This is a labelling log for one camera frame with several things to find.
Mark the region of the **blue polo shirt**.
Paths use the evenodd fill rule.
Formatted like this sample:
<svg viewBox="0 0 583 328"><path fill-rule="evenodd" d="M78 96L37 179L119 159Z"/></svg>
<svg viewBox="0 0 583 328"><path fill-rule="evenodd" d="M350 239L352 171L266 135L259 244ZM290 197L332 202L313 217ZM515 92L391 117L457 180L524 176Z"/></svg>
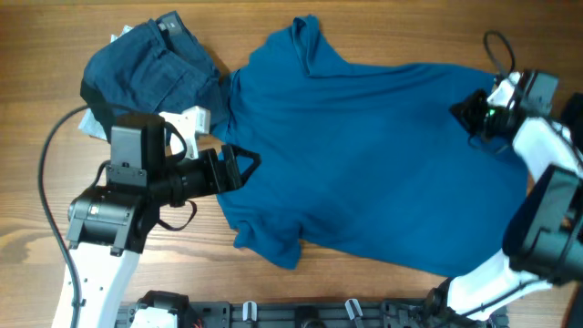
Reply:
<svg viewBox="0 0 583 328"><path fill-rule="evenodd" d="M221 194L234 244L286 269L303 241L455 277L502 245L527 193L511 150L490 155L450 107L491 74L449 64L351 64L314 16L271 34L230 75L224 142L257 152Z"/></svg>

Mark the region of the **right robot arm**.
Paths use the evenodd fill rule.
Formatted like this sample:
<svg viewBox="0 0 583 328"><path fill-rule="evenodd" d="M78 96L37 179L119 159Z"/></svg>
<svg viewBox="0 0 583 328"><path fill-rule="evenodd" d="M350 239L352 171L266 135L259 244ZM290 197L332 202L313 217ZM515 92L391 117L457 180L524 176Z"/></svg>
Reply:
<svg viewBox="0 0 583 328"><path fill-rule="evenodd" d="M505 138L535 185L501 250L430 291L417 315L425 326L484 324L522 296L582 280L582 153L570 130L547 116L557 84L540 70L514 72L492 93L478 90L451 107L470 135Z"/></svg>

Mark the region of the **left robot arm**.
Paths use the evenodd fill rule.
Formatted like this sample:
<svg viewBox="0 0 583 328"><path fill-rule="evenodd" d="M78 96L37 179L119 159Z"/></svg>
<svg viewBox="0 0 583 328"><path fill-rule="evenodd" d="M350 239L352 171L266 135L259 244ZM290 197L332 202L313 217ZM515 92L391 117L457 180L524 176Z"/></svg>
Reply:
<svg viewBox="0 0 583 328"><path fill-rule="evenodd" d="M259 154L225 145L197 159L167 155L163 117L127 114L111 131L110 158L67 212L69 228L57 238L67 270L53 325L112 327L149 232L164 206L179 208L198 197L242 188L261 164Z"/></svg>

